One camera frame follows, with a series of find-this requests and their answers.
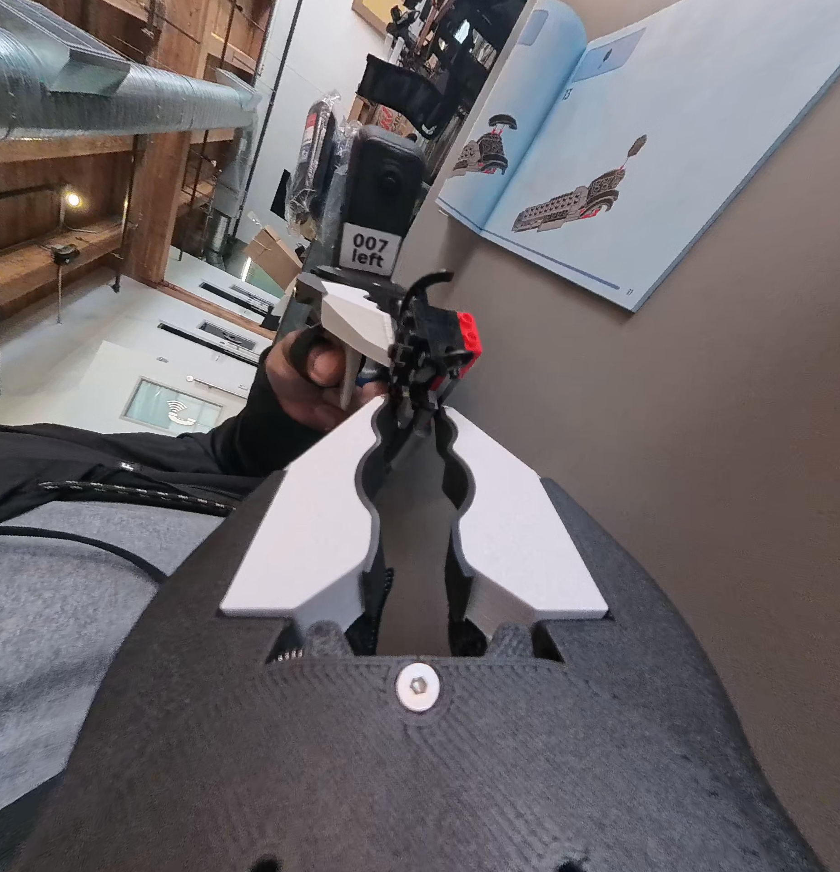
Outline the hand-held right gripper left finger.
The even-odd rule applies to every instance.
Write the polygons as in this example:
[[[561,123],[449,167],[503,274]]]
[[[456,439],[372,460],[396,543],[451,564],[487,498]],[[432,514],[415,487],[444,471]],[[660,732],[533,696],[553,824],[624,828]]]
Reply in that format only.
[[[351,625],[363,613],[362,575],[380,543],[380,521],[361,481],[382,442],[374,398],[284,473],[219,610],[296,625]]]

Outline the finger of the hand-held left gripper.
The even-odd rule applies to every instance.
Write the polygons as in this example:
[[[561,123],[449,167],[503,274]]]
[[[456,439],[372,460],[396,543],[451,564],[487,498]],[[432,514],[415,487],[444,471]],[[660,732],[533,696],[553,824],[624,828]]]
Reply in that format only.
[[[392,316],[372,302],[365,290],[330,281],[322,287],[322,327],[375,363],[389,363],[395,340]]]
[[[339,339],[345,358],[344,372],[338,387],[338,408],[349,411],[370,399],[386,397],[390,392],[391,343],[360,343],[355,347]]]

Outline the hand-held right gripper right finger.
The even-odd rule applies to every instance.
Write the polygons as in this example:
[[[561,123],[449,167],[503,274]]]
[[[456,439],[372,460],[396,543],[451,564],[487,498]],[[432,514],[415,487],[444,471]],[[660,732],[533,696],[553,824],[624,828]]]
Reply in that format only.
[[[605,598],[538,474],[460,412],[436,417],[442,489],[456,509],[445,581],[454,621],[600,619]]]

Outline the black grey toy brick assembly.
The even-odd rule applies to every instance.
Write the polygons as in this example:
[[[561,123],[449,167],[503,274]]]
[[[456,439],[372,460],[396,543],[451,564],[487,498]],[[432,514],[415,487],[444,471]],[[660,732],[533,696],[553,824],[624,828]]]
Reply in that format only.
[[[428,291],[451,282],[442,269],[409,288],[393,282],[374,285],[369,295],[392,317],[389,341],[388,401],[382,430],[384,470],[400,465],[430,436],[443,402],[482,354],[476,320],[468,312],[436,306]]]

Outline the light blue instruction booklet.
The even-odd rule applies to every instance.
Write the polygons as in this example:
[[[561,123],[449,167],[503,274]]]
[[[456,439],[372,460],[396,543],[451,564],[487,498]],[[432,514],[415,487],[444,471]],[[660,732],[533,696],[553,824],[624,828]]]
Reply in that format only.
[[[840,1],[536,2],[436,204],[635,312],[839,75]]]

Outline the person's left forearm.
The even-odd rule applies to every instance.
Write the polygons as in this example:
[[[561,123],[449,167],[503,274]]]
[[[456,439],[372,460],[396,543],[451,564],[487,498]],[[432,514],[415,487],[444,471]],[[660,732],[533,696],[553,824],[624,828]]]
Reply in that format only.
[[[260,368],[240,413],[208,432],[176,437],[132,432],[114,438],[128,459],[170,473],[265,478],[319,442],[324,432],[294,420]]]

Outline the person's left hand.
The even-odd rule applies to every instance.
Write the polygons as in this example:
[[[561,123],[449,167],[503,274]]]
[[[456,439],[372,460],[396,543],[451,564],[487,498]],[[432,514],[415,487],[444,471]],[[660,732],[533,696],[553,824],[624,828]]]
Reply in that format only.
[[[312,329],[294,331],[275,344],[263,364],[265,376],[283,411],[297,423],[328,432],[385,391],[379,383],[353,388],[349,405],[339,404],[346,374],[346,351],[338,343],[312,336],[304,364],[293,365],[290,353]]]

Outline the plastic wrapped packs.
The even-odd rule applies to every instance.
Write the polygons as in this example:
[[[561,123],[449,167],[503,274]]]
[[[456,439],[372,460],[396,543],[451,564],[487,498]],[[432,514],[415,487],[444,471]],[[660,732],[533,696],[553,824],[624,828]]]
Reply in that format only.
[[[308,241],[320,233],[333,176],[349,160],[360,129],[357,121],[340,117],[339,104],[339,93],[331,91],[311,105],[287,188],[286,220],[293,233]]]

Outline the black office chair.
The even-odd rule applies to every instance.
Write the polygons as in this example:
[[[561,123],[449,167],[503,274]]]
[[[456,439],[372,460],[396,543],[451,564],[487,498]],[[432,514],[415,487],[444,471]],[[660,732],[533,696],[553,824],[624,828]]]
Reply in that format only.
[[[457,79],[440,90],[420,73],[368,54],[356,95],[404,115],[421,136],[434,139],[457,112],[461,90]]]

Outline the brown cardboard box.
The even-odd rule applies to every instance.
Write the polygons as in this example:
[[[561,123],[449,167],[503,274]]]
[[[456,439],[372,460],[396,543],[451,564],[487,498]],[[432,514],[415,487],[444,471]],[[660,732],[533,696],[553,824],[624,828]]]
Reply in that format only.
[[[303,262],[295,248],[287,245],[276,230],[267,225],[246,245],[244,254],[283,291],[289,290],[303,271]]]

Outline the person's black jacket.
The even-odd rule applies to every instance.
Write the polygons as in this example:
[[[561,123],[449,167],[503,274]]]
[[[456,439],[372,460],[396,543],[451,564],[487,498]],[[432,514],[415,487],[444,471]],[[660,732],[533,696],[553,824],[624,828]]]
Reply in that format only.
[[[265,479],[165,472],[128,459],[114,436],[55,424],[0,425],[0,522],[72,501],[225,517]]]

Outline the person's grey shirt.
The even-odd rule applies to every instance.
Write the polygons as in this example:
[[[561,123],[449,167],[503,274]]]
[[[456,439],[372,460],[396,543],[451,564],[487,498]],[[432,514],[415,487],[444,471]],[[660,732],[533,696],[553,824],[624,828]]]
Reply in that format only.
[[[5,526],[66,532],[166,575],[221,517],[105,502],[50,502]],[[114,654],[157,586],[75,540],[0,535],[0,810],[65,768]]]

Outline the silver ventilation duct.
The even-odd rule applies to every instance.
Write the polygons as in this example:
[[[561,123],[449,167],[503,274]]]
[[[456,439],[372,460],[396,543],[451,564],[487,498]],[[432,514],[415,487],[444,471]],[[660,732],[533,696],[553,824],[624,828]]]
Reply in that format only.
[[[31,49],[0,28],[0,141],[249,126],[260,95],[233,75],[228,80],[214,84],[136,64],[113,95],[53,92]]]

